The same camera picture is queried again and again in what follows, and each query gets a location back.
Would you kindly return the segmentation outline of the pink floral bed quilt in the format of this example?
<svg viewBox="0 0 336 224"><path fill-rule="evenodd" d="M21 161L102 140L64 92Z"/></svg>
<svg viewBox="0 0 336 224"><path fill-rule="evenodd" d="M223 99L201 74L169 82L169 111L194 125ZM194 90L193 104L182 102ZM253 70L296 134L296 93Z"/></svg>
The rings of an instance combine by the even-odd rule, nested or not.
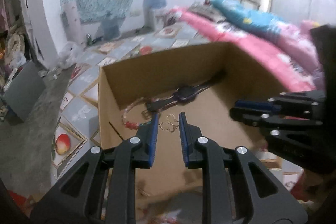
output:
<svg viewBox="0 0 336 224"><path fill-rule="evenodd" d="M317 68L309 72L296 59L264 39L240 29L232 30L230 27L215 24L181 7L170 9L169 15L187 23L211 42L234 44L262 65L286 90L299 92L325 89L322 71Z"/></svg>

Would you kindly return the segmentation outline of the white plastic bag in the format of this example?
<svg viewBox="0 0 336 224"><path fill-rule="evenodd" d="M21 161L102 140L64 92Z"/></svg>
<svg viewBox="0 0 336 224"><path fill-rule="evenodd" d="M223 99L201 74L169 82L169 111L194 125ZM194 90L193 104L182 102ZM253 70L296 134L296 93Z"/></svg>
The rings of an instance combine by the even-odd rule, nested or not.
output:
<svg viewBox="0 0 336 224"><path fill-rule="evenodd" d="M57 67L64 70L78 62L82 54L82 48L74 42L67 42L59 53Z"/></svg>

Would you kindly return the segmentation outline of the fruit pattern tablecloth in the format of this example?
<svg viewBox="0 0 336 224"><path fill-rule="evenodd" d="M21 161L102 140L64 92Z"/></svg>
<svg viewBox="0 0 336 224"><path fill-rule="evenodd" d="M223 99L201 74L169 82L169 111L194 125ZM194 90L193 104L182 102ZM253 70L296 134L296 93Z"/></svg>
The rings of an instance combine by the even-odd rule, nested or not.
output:
<svg viewBox="0 0 336 224"><path fill-rule="evenodd" d="M154 51L208 43L185 22L173 24L171 32L148 27L124 32L113 46L104 41L84 50L72 72L60 104L51 147L51 183L55 184L88 149L100 145L98 121L98 75L104 65Z"/></svg>

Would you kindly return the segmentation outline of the grey flat board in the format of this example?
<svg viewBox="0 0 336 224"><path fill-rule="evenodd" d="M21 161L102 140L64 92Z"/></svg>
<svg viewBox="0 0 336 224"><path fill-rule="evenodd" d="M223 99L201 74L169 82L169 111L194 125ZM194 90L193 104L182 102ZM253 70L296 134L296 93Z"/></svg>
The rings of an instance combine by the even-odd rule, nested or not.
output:
<svg viewBox="0 0 336 224"><path fill-rule="evenodd" d="M1 98L17 119L24 122L45 88L35 63L29 61L12 80Z"/></svg>

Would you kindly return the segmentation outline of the dark purple smart watch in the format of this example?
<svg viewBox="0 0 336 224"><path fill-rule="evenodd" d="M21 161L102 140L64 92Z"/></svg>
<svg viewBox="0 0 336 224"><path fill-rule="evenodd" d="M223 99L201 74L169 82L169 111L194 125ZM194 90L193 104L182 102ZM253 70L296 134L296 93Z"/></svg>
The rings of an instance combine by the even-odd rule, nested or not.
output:
<svg viewBox="0 0 336 224"><path fill-rule="evenodd" d="M209 80L198 84L198 85L185 85L178 88L169 97L162 99L152 99L147 101L145 106L149 113L159 113L163 110L171 108L175 105L186 105L193 102L198 94L212 87L213 85L221 82L222 79L226 77L226 71L220 70L218 73L213 75Z"/></svg>

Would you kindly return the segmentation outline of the red gift bag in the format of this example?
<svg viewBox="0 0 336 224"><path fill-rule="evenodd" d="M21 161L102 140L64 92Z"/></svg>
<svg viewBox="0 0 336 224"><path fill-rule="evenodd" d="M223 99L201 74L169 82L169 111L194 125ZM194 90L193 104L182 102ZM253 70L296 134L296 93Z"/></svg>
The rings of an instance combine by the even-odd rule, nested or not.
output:
<svg viewBox="0 0 336 224"><path fill-rule="evenodd" d="M34 200L33 196L23 197L11 190L8 190L8 192L11 198L14 200L15 204L21 209L21 211L25 215L29 216L36 205L36 201Z"/></svg>

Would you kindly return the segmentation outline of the blue floral pillow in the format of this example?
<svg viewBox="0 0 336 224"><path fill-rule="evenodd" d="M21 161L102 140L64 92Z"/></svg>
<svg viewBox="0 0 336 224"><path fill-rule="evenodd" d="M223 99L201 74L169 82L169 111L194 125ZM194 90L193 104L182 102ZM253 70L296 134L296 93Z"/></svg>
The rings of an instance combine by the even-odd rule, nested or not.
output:
<svg viewBox="0 0 336 224"><path fill-rule="evenodd" d="M269 41L277 40L281 27L286 24L276 15L248 9L235 0L211 0L210 2L230 23Z"/></svg>

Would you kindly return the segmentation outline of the brown cardboard box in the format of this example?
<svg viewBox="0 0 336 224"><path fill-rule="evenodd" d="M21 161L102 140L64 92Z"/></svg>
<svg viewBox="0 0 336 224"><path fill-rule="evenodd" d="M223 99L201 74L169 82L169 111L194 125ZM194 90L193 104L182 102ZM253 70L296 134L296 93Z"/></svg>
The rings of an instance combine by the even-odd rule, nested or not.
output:
<svg viewBox="0 0 336 224"><path fill-rule="evenodd" d="M136 134L135 125L159 115L154 164L135 175L138 202L159 200L199 186L202 173L185 167L178 129L180 113L220 146L253 147L258 129L230 118L237 100L263 101L285 85L231 43L209 43L133 57L104 66L98 78L103 148Z"/></svg>

